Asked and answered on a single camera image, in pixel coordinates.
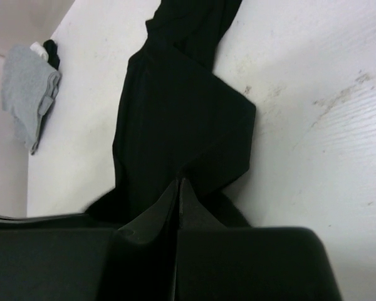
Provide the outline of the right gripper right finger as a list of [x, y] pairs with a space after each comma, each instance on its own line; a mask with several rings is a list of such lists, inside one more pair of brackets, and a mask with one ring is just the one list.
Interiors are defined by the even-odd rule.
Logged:
[[179, 300], [340, 300], [327, 253], [306, 228], [228, 228], [198, 200], [179, 193]]

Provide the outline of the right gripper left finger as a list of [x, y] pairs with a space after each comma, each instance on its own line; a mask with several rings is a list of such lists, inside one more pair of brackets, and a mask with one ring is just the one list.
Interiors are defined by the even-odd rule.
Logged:
[[0, 300], [166, 300], [178, 183], [127, 223], [0, 216]]

